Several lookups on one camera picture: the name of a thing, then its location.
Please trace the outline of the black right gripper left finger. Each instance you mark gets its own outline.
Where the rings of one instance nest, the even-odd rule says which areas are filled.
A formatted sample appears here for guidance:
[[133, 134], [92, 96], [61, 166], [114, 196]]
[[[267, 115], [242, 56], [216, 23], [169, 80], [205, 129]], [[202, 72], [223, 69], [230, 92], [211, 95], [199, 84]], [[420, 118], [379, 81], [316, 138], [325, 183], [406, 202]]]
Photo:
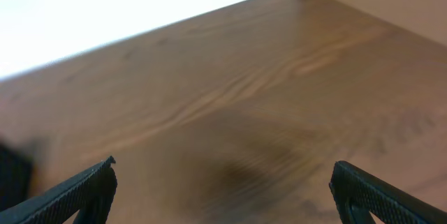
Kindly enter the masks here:
[[106, 223], [117, 189], [111, 156], [44, 194], [1, 212], [1, 224]]

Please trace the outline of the dark green storage box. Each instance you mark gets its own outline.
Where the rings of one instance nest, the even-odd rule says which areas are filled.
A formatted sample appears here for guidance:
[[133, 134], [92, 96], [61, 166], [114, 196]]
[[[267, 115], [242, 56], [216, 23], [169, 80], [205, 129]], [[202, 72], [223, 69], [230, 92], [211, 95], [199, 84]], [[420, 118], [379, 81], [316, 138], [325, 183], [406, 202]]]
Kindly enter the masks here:
[[4, 144], [1, 144], [0, 159], [1, 211], [4, 211], [27, 199], [33, 165]]

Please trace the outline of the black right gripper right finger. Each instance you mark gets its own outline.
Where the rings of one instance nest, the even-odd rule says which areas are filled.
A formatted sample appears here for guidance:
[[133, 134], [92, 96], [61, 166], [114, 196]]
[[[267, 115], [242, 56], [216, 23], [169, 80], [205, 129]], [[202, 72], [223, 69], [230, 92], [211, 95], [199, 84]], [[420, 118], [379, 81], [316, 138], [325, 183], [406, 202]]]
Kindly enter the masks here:
[[344, 160], [334, 165], [330, 191], [343, 224], [445, 223], [446, 212], [380, 180]]

